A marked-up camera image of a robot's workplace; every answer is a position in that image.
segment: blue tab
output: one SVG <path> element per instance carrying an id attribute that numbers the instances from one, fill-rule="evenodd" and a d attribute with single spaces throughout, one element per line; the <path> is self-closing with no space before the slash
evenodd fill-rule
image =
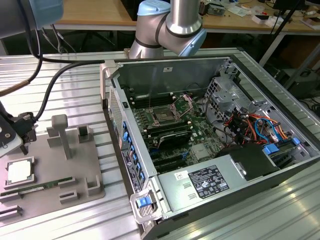
<path id="1" fill-rule="evenodd" d="M 140 173 L 140 178 L 141 178 L 141 182 L 145 181 L 146 178 L 143 172 Z"/>
<path id="2" fill-rule="evenodd" d="M 300 140 L 296 137 L 292 138 L 292 142 L 295 144 L 295 145 L 299 145 L 300 144 Z"/>
<path id="3" fill-rule="evenodd" d="M 266 145 L 266 146 L 264 147 L 263 151 L 264 151 L 266 154 L 270 155 L 270 154 L 273 154 L 273 153 L 275 153 L 275 152 L 278 152 L 278 151 L 279 151 L 279 148 L 277 148 L 277 146 L 276 146 L 274 143 L 272 143 L 272 144 Z"/>
<path id="4" fill-rule="evenodd" d="M 140 163 L 138 162 L 138 163 L 136 164 L 136 171 L 139 172 L 140 169 L 141 169 L 141 165 L 140 165 Z"/>
<path id="5" fill-rule="evenodd" d="M 133 160 L 134 160 L 134 161 L 137 161 L 137 160 L 138 160 L 137 154 L 133 154 Z"/>
<path id="6" fill-rule="evenodd" d="M 145 196 L 136 200 L 138 208 L 143 208 L 152 204 L 151 198 L 149 196 Z"/>
<path id="7" fill-rule="evenodd" d="M 129 133 L 126 131 L 124 134 L 123 134 L 123 141 L 127 141 L 128 140 L 128 137 L 129 137 Z"/>

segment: robotic arm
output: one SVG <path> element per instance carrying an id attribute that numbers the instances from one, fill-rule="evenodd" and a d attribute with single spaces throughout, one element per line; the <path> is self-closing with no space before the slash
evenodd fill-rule
<path id="1" fill-rule="evenodd" d="M 163 47 L 182 57 L 198 51 L 206 38 L 202 19 L 198 14 L 200 0 L 171 0 L 171 3 L 172 5 L 160 0 L 146 0 L 140 4 L 135 41 L 129 58 L 161 57 Z M 0 39 L 24 31 L 40 30 L 62 18 L 63 0 L 1 0 L 0 16 L 3 19 L 0 21 Z M 58 73 L 94 63 L 97 62 L 80 63 Z M 18 84 L 17 89 L 25 86 L 24 82 Z M 13 117 L 0 102 L 0 157 L 18 147 L 26 155 L 28 149 L 25 144 L 37 140 L 36 122 L 37 118 L 32 112 Z"/>
<path id="2" fill-rule="evenodd" d="M 200 0 L 161 0 L 140 3 L 135 40 L 130 59 L 159 58 L 165 47 L 179 55 L 194 55 L 204 42 L 207 32 L 199 15 Z"/>
<path id="3" fill-rule="evenodd" d="M 44 25 L 53 24 L 61 19 L 64 13 L 63 0 L 1 0 L 0 39 L 26 30 L 19 3 L 24 9 L 30 30 L 39 30 Z M 32 112 L 24 112 L 14 117 L 0 102 L 0 157 L 18 147 L 27 154 L 25 144 L 37 140 L 35 123 Z"/>

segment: aluminum extrusion table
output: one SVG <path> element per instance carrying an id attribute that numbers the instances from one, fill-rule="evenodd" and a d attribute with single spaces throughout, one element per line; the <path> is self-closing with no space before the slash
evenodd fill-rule
<path id="1" fill-rule="evenodd" d="M 320 122 L 245 52 L 236 48 L 200 50 L 198 55 L 235 54 L 289 108 L 310 131 L 320 138 Z M 48 55 L 71 60 L 123 59 L 122 52 Z M 36 68 L 31 56 L 6 56 L 0 60 L 0 89 L 26 79 Z M 45 63 L 31 85 L 2 97 L 7 111 L 17 115 L 37 112 L 52 76 L 63 66 Z M 260 93 L 246 89 L 254 99 Z M 78 206 L 34 217 L 0 228 L 0 239 L 94 239 L 138 240 L 128 196 L 120 174 L 111 138 L 100 105 L 99 66 L 74 68 L 54 85 L 46 110 L 38 122 L 38 134 L 44 133 L 51 116 L 66 114 L 69 128 L 89 124 L 99 156 L 105 197 Z M 320 239 L 320 163 L 300 172 L 280 186 L 200 219 L 171 232 L 164 240 L 213 239 Z"/>

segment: gray fixture plate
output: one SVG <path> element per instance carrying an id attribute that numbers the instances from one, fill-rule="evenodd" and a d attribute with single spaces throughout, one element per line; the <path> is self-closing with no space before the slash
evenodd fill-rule
<path id="1" fill-rule="evenodd" d="M 103 188 L 101 188 L 101 192 L 88 196 L 88 191 L 85 186 L 85 178 L 90 186 L 96 185 L 97 175 L 100 184 L 102 185 L 102 174 L 99 165 L 97 148 L 92 133 L 90 133 L 91 141 L 80 144 L 77 142 L 77 130 L 67 131 L 66 134 L 72 151 L 72 159 L 66 160 L 62 145 L 50 148 L 47 142 L 49 135 L 47 134 L 37 136 L 37 141 L 33 142 L 29 146 L 28 155 L 24 156 L 22 153 L 15 153 L 6 155 L 0 159 L 0 193 L 5 191 L 3 187 L 8 177 L 8 172 L 6 170 L 7 161 L 22 159 L 25 157 L 34 156 L 35 158 L 33 172 L 36 177 L 36 182 L 21 186 L 19 188 L 47 183 L 68 177 L 75 177 L 76 179 L 76 184 L 71 184 L 64 188 L 56 186 L 30 192 L 24 194 L 22 199 L 0 203 L 0 210 L 15 205 L 18 205 L 22 208 L 21 216 L 0 221 L 0 227 L 82 203 L 90 202 L 105 196 L 105 191 Z M 73 190 L 76 190 L 78 200 L 68 201 L 64 204 L 61 204 L 59 194 Z"/>

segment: metal bracket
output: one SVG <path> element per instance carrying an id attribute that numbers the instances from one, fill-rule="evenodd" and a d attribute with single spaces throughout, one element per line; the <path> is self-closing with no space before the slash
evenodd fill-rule
<path id="1" fill-rule="evenodd" d="M 22 213 L 22 208 L 19 207 L 18 205 L 15 206 L 9 206 L 6 207 L 5 209 L 0 210 L 0 221 L 2 220 L 7 220 L 13 217 L 21 216 Z"/>
<path id="2" fill-rule="evenodd" d="M 106 79 L 111 79 L 118 70 L 118 65 L 114 60 L 106 60 L 100 64 L 100 95 L 101 99 L 106 99 Z"/>

